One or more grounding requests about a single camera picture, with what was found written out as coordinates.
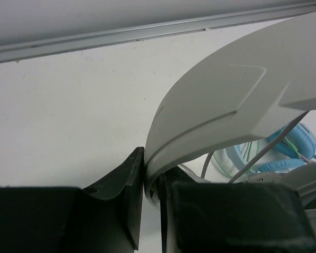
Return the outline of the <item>white headphones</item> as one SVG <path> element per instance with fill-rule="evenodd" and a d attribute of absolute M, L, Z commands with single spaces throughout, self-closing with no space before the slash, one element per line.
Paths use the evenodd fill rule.
<path fill-rule="evenodd" d="M 316 12 L 248 34 L 204 58 L 168 91 L 144 152 L 145 195 L 155 180 L 206 153 L 264 139 L 316 110 Z"/>

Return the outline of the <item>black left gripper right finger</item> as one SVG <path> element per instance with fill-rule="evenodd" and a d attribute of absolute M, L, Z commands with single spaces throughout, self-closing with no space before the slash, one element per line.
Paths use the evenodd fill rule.
<path fill-rule="evenodd" d="M 159 177 L 164 252 L 316 252 L 298 194 L 274 183 L 198 183 L 175 167 Z"/>

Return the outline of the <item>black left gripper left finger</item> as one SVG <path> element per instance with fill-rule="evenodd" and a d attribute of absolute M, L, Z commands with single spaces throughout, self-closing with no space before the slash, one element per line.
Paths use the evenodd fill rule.
<path fill-rule="evenodd" d="M 0 187 L 0 252 L 134 252 L 144 148 L 86 188 Z"/>

